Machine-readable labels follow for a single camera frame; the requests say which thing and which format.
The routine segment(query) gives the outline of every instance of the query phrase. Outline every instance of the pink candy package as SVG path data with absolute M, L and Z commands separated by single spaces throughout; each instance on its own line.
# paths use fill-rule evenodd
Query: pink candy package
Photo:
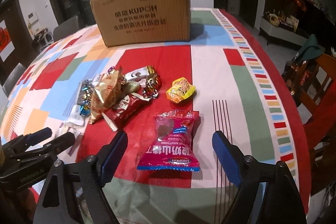
M 198 111 L 172 110 L 155 116 L 156 141 L 138 164 L 138 170 L 199 171 L 200 163 L 190 146 Z

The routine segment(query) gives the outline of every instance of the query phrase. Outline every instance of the tablecloth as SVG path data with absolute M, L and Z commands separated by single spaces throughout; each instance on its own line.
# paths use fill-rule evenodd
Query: tablecloth
M 106 48 L 96 25 L 60 40 L 42 52 L 11 92 L 1 116 L 2 143 L 50 127 L 56 132 L 76 102 L 78 83 L 106 72 L 153 65 L 162 79 L 160 95 L 125 127 L 129 145 L 112 182 L 104 188 L 122 223 L 220 223 L 236 189 L 213 152 L 211 137 L 222 130 L 244 154 L 287 163 L 307 211 L 310 170 L 307 143 L 289 91 L 258 42 L 218 9 L 194 8 L 190 42 L 158 42 Z M 199 173 L 139 171 L 139 157 L 155 139 L 155 113 L 177 108 L 165 98 L 173 80 L 196 86 L 193 101 L 178 108 L 198 110 L 193 141 Z M 104 120 L 80 129 L 79 151 L 65 162 L 98 152 L 115 133 Z

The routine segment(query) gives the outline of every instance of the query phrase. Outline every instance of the floor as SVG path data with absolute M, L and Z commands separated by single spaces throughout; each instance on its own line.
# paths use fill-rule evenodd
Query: floor
M 239 17 L 237 17 L 237 19 L 260 43 L 264 51 L 268 54 L 268 56 L 270 57 L 270 59 L 275 64 L 276 68 L 278 69 L 279 73 L 281 74 L 284 71 L 286 61 L 291 60 L 296 55 L 297 51 L 281 46 L 281 45 L 276 45 L 276 44 L 267 45 L 266 38 L 258 35 L 259 34 L 258 29 L 256 28 L 252 29 L 250 25 L 248 25 L 246 22 L 244 22 Z M 317 78 L 319 79 L 320 82 L 323 81 L 325 75 L 326 74 L 324 71 L 319 71 Z M 306 123 L 311 116 L 310 112 L 305 108 L 304 105 L 300 105 L 298 107 L 298 112 L 300 114 L 302 123 Z M 314 195 L 310 199 L 309 213 L 307 216 L 307 224 L 313 224 L 315 220 L 317 219 L 317 217 L 320 215 L 322 211 L 323 203 L 325 200 L 325 196 L 326 196 L 325 193 L 326 193 L 326 190 L 324 189 L 323 191 Z

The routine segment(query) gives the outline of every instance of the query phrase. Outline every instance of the screw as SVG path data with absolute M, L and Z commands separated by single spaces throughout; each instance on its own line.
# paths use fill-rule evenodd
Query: screw
M 62 161 L 61 160 L 56 160 L 55 162 L 54 162 L 54 166 L 55 167 L 58 167 L 58 166 L 60 166 L 62 164 Z
M 245 161 L 247 161 L 247 162 L 253 162 L 253 161 L 255 161 L 254 157 L 252 157 L 252 156 L 250 156 L 250 155 L 246 155 L 246 156 L 244 157 L 244 159 L 245 159 Z
M 95 155 L 89 155 L 87 158 L 87 161 L 94 161 L 96 159 Z
M 282 160 L 280 160 L 278 162 L 278 165 L 281 166 L 281 167 L 286 167 L 287 166 L 287 164 L 284 161 L 282 161 Z

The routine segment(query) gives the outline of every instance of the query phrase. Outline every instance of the wooden chair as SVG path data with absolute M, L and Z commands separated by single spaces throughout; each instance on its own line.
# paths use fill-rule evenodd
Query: wooden chair
M 313 114 L 318 107 L 318 98 L 322 99 L 331 84 L 336 80 L 336 59 L 332 56 L 322 54 L 315 59 L 316 65 L 307 73 L 307 66 L 309 62 L 305 61 L 303 64 L 296 68 L 295 80 L 292 85 L 291 93 Z M 316 75 L 319 68 L 322 68 L 327 76 L 322 84 L 317 80 Z M 311 98 L 308 94 L 308 88 L 313 86 L 316 94 Z M 336 180 L 336 126 L 334 125 L 329 132 L 321 140 L 321 148 L 310 150 L 310 166 L 312 173 L 312 187 L 311 195 L 318 193 L 324 189 L 331 182 Z

